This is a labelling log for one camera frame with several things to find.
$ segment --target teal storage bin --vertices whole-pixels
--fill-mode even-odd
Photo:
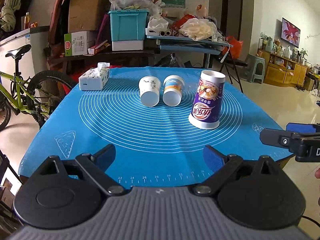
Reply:
[[[110,11],[112,41],[143,41],[148,9]]]

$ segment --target television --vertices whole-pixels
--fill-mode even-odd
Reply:
[[[291,22],[288,22],[286,19],[282,18],[281,39],[299,48],[300,29],[294,26]]]

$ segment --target bicycle wheel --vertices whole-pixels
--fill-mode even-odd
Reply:
[[[40,128],[66,96],[65,90],[71,90],[76,85],[72,78],[54,70],[42,71],[31,79],[28,92],[34,95],[35,101],[30,97],[26,97],[26,101],[30,110],[38,111],[32,116]]]
[[[5,97],[0,94],[0,131],[2,131],[9,123],[11,118],[11,109],[7,105]]]

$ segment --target white paper cup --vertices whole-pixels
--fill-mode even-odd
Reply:
[[[154,76],[146,76],[140,79],[140,100],[148,107],[156,106],[159,103],[161,82]]]
[[[163,82],[164,93],[162,100],[167,106],[177,106],[182,99],[184,81],[180,76],[171,75],[166,77]]]
[[[223,86],[226,76],[220,72],[203,70],[189,122],[204,130],[216,129],[220,122]]]

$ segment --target red logo on box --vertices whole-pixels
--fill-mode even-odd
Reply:
[[[203,103],[196,103],[193,106],[192,114],[198,120],[205,120],[211,114],[211,110],[213,107],[208,107]]]
[[[65,47],[66,47],[67,50],[71,48],[70,41],[66,41]]]

